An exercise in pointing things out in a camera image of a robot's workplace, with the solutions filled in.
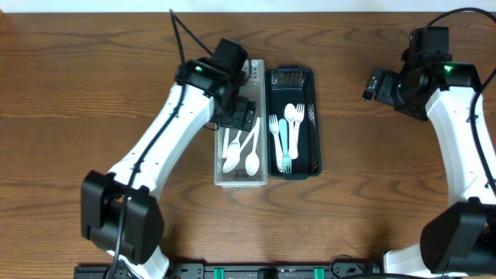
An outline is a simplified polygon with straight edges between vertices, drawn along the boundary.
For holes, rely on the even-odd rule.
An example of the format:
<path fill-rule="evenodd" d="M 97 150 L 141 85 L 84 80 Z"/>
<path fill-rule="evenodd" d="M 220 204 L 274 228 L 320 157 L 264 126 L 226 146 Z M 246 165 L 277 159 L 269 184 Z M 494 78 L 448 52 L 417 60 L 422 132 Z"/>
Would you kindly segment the mint green plastic fork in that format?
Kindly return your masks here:
<path fill-rule="evenodd" d="M 288 151 L 288 122 L 286 119 L 279 120 L 279 133 L 281 138 L 281 146 L 282 146 L 282 167 L 284 174 L 291 173 L 291 164 L 292 160 Z"/>

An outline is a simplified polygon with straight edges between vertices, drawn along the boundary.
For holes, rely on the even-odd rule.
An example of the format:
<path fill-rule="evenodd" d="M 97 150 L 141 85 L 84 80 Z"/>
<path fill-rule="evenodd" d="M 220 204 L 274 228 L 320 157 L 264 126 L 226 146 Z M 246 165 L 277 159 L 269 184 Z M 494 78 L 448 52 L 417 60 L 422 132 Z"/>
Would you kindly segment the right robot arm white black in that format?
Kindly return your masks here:
<path fill-rule="evenodd" d="M 383 257 L 384 272 L 434 278 L 495 272 L 495 151 L 473 64 L 454 63 L 449 30 L 411 31 L 400 72 L 373 70 L 362 98 L 432 123 L 448 183 L 448 208 L 423 229 L 420 242 Z"/>

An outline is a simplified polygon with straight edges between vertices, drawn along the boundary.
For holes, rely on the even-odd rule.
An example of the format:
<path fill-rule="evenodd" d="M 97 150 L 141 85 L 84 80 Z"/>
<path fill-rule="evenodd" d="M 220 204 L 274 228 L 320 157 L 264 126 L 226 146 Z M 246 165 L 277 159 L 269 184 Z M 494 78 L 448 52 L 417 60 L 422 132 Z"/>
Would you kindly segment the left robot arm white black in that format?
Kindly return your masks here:
<path fill-rule="evenodd" d="M 238 43 L 221 39 L 209 57 L 182 62 L 163 108 L 137 144 L 106 174 L 81 184 L 81 235 L 113 255 L 95 278 L 165 278 L 160 250 L 164 218 L 158 205 L 174 165 L 208 122 L 248 131 L 256 104 L 239 95 L 251 63 Z"/>

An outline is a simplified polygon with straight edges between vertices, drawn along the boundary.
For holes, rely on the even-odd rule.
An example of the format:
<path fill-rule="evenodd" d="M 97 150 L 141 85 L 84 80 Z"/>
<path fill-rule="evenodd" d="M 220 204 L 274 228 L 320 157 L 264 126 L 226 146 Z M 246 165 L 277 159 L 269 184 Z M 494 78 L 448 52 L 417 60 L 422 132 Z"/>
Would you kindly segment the white plastic fork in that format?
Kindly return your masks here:
<path fill-rule="evenodd" d="M 296 116 L 294 118 L 294 130 L 295 130 L 294 136 L 296 143 L 298 143 L 300 124 L 305 117 L 305 105 L 297 104 L 295 111 L 296 111 Z"/>
<path fill-rule="evenodd" d="M 269 117 L 269 128 L 270 128 L 270 133 L 272 134 L 274 138 L 274 148 L 275 148 L 275 155 L 276 155 L 276 165 L 277 169 L 279 172 L 283 172 L 283 164 L 282 164 L 282 147 L 281 147 L 281 140 L 279 137 L 279 125 L 278 125 L 278 120 L 276 115 L 270 115 Z"/>

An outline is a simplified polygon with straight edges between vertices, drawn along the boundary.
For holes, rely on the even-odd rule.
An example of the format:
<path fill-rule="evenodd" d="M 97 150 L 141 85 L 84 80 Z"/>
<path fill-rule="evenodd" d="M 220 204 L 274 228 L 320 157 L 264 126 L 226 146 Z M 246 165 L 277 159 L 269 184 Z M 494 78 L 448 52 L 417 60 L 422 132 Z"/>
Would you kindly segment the white plastic spoon bowl up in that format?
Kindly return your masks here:
<path fill-rule="evenodd" d="M 222 158 L 226 159 L 227 158 L 227 153 L 228 153 L 228 146 L 229 146 L 229 128 L 224 129 L 224 138 L 223 138 L 223 145 L 222 145 Z"/>

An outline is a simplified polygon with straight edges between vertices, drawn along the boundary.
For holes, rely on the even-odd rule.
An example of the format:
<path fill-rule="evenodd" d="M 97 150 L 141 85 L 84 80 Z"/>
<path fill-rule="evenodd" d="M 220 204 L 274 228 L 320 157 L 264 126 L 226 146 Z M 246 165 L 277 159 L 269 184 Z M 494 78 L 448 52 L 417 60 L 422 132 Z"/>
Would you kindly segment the white plastic spoon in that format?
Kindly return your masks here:
<path fill-rule="evenodd" d="M 253 133 L 252 151 L 245 159 L 245 168 L 249 176 L 254 176 L 257 173 L 258 168 L 260 166 L 260 159 L 257 156 L 257 144 L 258 144 L 259 133 L 260 133 L 260 118 L 257 118 Z"/>
<path fill-rule="evenodd" d="M 295 138 L 295 118 L 296 108 L 293 104 L 288 103 L 284 109 L 284 117 L 289 126 L 289 156 L 292 160 L 298 157 L 298 147 Z"/>
<path fill-rule="evenodd" d="M 241 152 L 243 151 L 244 147 L 248 144 L 248 142 L 253 138 L 254 127 L 248 133 L 248 135 L 245 138 L 245 140 L 243 141 L 243 143 L 240 145 L 240 148 L 237 150 L 237 153 L 234 156 L 234 158 L 232 160 L 229 160 L 229 161 L 226 160 L 226 162 L 224 163 L 224 165 L 222 167 L 222 171 L 224 173 L 228 173 L 228 172 L 232 171 L 239 163 Z"/>
<path fill-rule="evenodd" d="M 239 130 L 236 134 L 235 139 L 227 146 L 226 151 L 226 160 L 232 160 L 237 153 L 237 150 L 240 148 L 239 138 L 241 136 L 242 131 Z"/>

